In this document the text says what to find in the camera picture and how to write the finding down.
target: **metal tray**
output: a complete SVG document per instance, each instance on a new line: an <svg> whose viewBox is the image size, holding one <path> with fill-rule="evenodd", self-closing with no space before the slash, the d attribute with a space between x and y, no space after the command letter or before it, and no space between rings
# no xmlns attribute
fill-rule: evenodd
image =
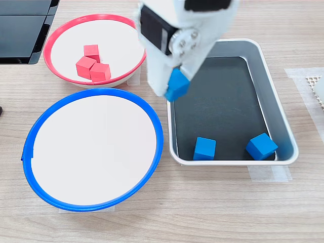
<svg viewBox="0 0 324 243"><path fill-rule="evenodd" d="M289 165L299 154L261 48L250 39L216 42L188 94L168 102L168 123L171 156L186 166ZM262 133L278 150L256 161L245 147ZM217 141L214 160L192 160L197 137Z"/></svg>

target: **screw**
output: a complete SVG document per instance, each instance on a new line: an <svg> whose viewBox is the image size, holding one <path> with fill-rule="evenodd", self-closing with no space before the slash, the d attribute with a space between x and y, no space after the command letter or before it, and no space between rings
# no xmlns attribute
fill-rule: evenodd
<svg viewBox="0 0 324 243"><path fill-rule="evenodd" d="M198 32L194 31L193 33L191 33L191 38L192 39L196 39L198 37Z"/></svg>
<svg viewBox="0 0 324 243"><path fill-rule="evenodd" d="M179 47L184 48L185 45L186 45L186 41L184 39L181 40L180 43L179 43Z"/></svg>

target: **red bowl rim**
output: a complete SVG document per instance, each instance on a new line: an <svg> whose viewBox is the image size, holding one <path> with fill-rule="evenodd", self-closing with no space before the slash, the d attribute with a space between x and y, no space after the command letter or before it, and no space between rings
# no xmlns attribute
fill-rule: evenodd
<svg viewBox="0 0 324 243"><path fill-rule="evenodd" d="M123 16L119 16L119 15L113 15L113 14L92 14L92 15L86 15L83 17L79 17L77 19L73 19L65 24L63 24L61 27L59 27L58 29L56 29L53 34L48 38L45 48L44 48L44 60L45 63L47 65L47 67L50 69L50 71L55 74L56 76L60 77L61 79L64 79L68 82L74 83L74 84L78 84L78 85L106 85L106 84L111 84L114 82L118 82L124 78L126 78L127 76L131 75L133 72L135 72L145 61L146 58L146 51L144 51L143 57L140 60L140 62L129 72L123 74L122 76L116 77L116 78L112 78L110 80L106 80L106 81L102 81L102 82L96 82L95 84L92 82L81 82L81 81L77 81L77 80L72 80L69 79L65 76L63 76L62 74L60 74L55 67L53 66L52 60L51 60L51 52L52 52L52 47L55 43L55 41L58 39L58 37L64 33L65 31L67 31L68 29L78 25L78 24L82 24L82 23L86 23L89 21L94 21L94 20L114 20L114 21L118 21L124 24L127 24L131 27L133 27L134 29L136 29L136 25L135 22L129 18L123 17Z"/></svg>

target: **white pegboard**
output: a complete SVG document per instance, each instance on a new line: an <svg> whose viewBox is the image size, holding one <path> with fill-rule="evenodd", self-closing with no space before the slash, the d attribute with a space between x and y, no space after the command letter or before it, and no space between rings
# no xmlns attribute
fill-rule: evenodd
<svg viewBox="0 0 324 243"><path fill-rule="evenodd" d="M320 106L322 107L322 110L324 110L323 101L320 99L320 97L314 91L314 86L319 81L320 78L321 78L321 75L312 76L312 77L306 77L306 81L307 81L308 85L310 86L310 88L312 89L312 91L313 91L313 93L314 93L314 95L316 97L316 100L319 102Z"/></svg>

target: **black tray bottom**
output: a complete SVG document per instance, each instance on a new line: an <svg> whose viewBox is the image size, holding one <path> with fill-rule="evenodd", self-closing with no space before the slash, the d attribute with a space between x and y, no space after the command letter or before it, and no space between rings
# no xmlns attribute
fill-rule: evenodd
<svg viewBox="0 0 324 243"><path fill-rule="evenodd" d="M192 160L197 137L217 141L214 160L253 160L249 140L268 130L246 61L208 58L174 103L179 157ZM273 154L267 160L274 160Z"/></svg>

